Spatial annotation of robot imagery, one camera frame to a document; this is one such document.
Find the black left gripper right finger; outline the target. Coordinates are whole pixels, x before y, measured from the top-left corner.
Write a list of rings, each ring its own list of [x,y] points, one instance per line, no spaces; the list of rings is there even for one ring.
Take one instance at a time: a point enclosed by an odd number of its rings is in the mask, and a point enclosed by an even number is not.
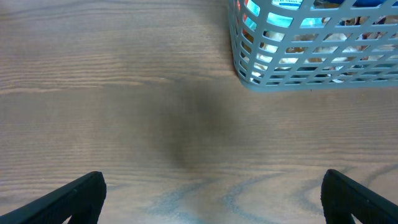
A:
[[[323,178],[321,202],[327,224],[397,224],[396,204],[334,169]]]

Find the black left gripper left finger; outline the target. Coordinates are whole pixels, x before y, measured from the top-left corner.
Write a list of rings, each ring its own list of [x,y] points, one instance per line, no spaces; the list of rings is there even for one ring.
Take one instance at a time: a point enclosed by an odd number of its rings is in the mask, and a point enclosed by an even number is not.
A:
[[[2,215],[1,224],[97,223],[105,198],[103,174],[93,171]]]

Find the beige snack pouch dark window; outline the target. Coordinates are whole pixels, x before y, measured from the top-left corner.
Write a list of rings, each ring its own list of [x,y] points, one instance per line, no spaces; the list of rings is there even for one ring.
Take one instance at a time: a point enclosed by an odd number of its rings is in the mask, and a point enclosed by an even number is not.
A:
[[[347,86],[397,81],[393,32],[287,35],[267,31],[257,49],[244,46],[240,74],[264,87]]]

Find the teal wet wipes pack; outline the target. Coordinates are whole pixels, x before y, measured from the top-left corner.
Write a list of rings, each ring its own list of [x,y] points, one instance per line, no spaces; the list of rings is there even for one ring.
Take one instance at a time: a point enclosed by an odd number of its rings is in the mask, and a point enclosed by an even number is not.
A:
[[[296,10],[302,5],[302,0],[272,0],[272,4],[285,9]],[[252,0],[245,0],[245,6],[251,11],[255,16],[258,16],[261,8]],[[245,24],[252,30],[256,30],[257,24],[250,19],[247,15],[243,16]],[[289,27],[293,21],[292,17],[281,16],[279,14],[274,14],[272,12],[268,13],[267,22],[275,26]],[[321,27],[323,25],[322,18],[320,17],[309,17],[305,18],[301,26],[304,28],[308,27]]]

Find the orange pasta packet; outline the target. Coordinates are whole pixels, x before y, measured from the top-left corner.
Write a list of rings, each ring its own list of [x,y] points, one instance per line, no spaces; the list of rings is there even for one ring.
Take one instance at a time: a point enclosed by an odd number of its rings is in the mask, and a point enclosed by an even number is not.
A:
[[[247,6],[248,2],[249,2],[248,0],[236,0],[236,7],[238,10],[238,15],[237,15],[238,25],[240,25],[241,22],[245,22],[246,19],[248,18],[246,14],[241,14],[243,6]]]

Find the blue Kleenex tissue multipack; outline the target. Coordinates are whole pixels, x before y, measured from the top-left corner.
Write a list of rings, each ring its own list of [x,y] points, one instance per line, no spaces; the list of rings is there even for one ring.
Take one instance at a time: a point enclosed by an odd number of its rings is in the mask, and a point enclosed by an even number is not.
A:
[[[328,2],[335,4],[343,4],[345,0],[327,0]],[[376,7],[383,4],[386,0],[355,0],[353,6],[356,7]]]

